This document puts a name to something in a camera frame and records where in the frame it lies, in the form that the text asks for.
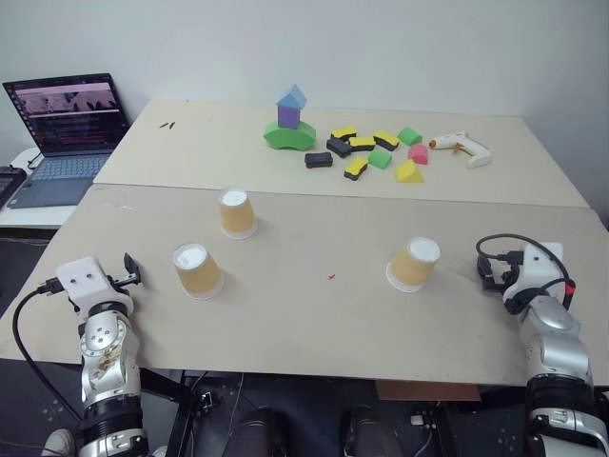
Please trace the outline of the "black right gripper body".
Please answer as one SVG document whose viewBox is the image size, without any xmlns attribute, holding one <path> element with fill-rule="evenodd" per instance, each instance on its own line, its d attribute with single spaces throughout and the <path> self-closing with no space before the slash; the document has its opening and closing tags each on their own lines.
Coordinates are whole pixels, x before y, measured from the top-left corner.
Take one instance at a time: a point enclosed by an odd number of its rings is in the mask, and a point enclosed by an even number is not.
<svg viewBox="0 0 609 457">
<path fill-rule="evenodd" d="M 503 285 L 510 287 L 519 279 L 521 266 L 523 265 L 524 253 L 522 250 L 509 250 L 504 254 L 498 254 L 494 259 L 509 266 L 509 269 L 501 274 Z"/>
</svg>

